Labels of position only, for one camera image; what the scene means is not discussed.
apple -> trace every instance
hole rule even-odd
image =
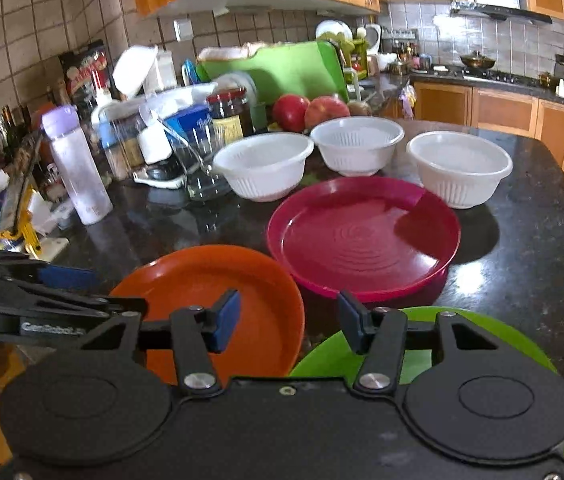
[[[350,117],[350,115],[351,112],[348,110],[347,105],[339,97],[316,97],[306,109],[304,124],[311,130],[314,126],[328,121],[329,119]]]
[[[286,132],[300,134],[304,131],[304,114],[309,99],[301,95],[285,94],[273,105],[273,120]]]

jar label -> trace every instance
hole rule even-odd
[[[224,139],[224,145],[231,144],[236,140],[244,138],[240,116],[227,117],[225,119],[213,119],[213,126],[219,136]]]

red jar lid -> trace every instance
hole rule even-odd
[[[206,98],[206,102],[209,104],[217,103],[218,101],[230,101],[238,97],[244,97],[246,95],[246,88],[244,86],[239,86],[235,88],[225,88],[219,91],[217,94],[211,94]]]

white plastic bowl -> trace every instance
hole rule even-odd
[[[311,138],[331,170],[344,176],[369,176],[387,165],[404,130],[380,117],[344,117],[318,124]]]
[[[485,203],[513,170],[508,153],[490,140],[458,132],[429,132],[407,144],[422,184],[454,209]]]
[[[300,183],[312,151],[313,141],[304,135],[259,134],[222,148],[214,156],[213,167],[237,195],[272,202]]]

dark granite countertop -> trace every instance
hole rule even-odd
[[[384,174],[419,182],[406,143],[435,129],[465,131],[492,140],[513,158],[513,173],[484,205],[457,211],[462,225],[459,252],[448,279],[392,306],[436,304],[493,316],[537,342],[564,376],[564,174],[539,141],[450,124],[404,122],[406,138]],[[304,184],[338,176],[315,150]],[[74,226],[57,259],[89,267],[106,293],[137,267],[181,248],[236,244],[267,253],[265,229],[280,201],[254,203],[233,195],[207,205],[184,202],[178,192],[137,184],[110,189],[115,209],[89,227]],[[337,328],[333,300],[302,289],[306,339],[312,344]]]
[[[434,74],[417,74],[411,73],[406,76],[395,76],[390,74],[380,74],[369,78],[364,85],[373,88],[375,92],[368,99],[373,110],[380,110],[382,106],[392,98],[398,97],[402,88],[409,82],[440,83],[450,85],[464,85],[474,88],[488,88],[499,90],[501,92],[513,92],[516,94],[529,95],[564,105],[564,98],[555,95],[555,92],[548,88],[529,87],[517,84],[506,84],[493,82],[488,80],[475,81],[462,78],[461,75],[434,75]]]

